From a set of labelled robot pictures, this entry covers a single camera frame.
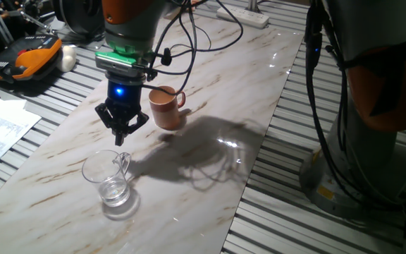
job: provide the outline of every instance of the pink mug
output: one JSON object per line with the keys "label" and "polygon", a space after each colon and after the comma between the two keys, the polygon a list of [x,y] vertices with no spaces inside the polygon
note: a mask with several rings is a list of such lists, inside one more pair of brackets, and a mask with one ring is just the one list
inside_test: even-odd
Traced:
{"label": "pink mug", "polygon": [[[160,86],[169,93],[176,93],[175,89],[169,86]],[[149,105],[152,108],[153,118],[156,125],[166,130],[173,130],[180,124],[178,109],[186,103],[186,95],[182,95],[181,102],[178,103],[177,96],[168,95],[160,90],[152,90],[149,93]]]}

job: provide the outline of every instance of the water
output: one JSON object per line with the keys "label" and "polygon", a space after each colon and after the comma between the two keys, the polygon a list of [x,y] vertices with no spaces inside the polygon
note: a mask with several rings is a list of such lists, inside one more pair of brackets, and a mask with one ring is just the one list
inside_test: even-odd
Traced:
{"label": "water", "polygon": [[98,191],[103,202],[109,207],[122,205],[130,197],[130,189],[125,179],[102,183]]}

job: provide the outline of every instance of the power strip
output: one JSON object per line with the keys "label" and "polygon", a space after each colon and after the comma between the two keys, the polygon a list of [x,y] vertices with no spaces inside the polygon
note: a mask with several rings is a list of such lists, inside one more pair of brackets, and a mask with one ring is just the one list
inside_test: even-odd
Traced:
{"label": "power strip", "polygon": [[[247,11],[242,8],[234,7],[225,5],[225,7],[241,22],[242,24],[246,24],[252,26],[254,28],[262,29],[269,23],[269,17],[263,14],[255,13],[253,11]],[[219,8],[217,10],[217,17],[223,18],[226,20],[234,21],[231,18],[230,14],[225,11],[224,8]]]}

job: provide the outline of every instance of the mug handle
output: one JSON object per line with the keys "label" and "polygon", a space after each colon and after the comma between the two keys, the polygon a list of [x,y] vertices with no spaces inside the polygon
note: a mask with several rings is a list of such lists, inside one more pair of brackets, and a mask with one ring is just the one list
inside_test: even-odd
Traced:
{"label": "mug handle", "polygon": [[178,103],[178,108],[181,108],[184,106],[184,103],[186,103],[186,94],[184,92],[180,92],[179,95],[182,95],[181,102]]}
{"label": "mug handle", "polygon": [[119,155],[117,155],[117,159],[119,159],[122,164],[121,171],[123,172],[123,175],[126,175],[128,172],[128,166],[131,161],[131,155],[128,154],[127,152],[122,152]]}

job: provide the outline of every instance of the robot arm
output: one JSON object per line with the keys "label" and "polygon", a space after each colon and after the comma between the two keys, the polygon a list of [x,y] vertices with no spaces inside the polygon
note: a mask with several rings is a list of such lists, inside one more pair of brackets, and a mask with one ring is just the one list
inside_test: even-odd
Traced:
{"label": "robot arm", "polygon": [[[112,129],[116,145],[122,145],[148,120],[141,112],[140,95],[166,0],[103,0],[102,6],[106,42],[113,52],[96,53],[97,66],[106,70],[109,81],[107,99],[95,110]],[[130,125],[136,116],[137,122]]]}

